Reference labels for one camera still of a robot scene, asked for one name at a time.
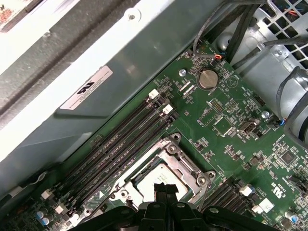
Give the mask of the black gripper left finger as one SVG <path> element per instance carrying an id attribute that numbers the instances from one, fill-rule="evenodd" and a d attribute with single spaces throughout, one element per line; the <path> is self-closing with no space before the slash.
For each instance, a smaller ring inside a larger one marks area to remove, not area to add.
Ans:
<path id="1" fill-rule="evenodd" d="M 154 185 L 155 201 L 134 211 L 127 206 L 119 206 L 74 228 L 76 231 L 167 231 L 167 185 Z"/>

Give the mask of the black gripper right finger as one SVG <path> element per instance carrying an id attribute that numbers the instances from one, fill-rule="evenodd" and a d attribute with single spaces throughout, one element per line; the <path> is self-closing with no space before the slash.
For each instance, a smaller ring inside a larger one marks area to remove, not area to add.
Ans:
<path id="1" fill-rule="evenodd" d="M 275 231 L 276 229 L 219 206 L 203 212 L 179 202 L 175 184 L 166 185 L 167 231 Z"/>

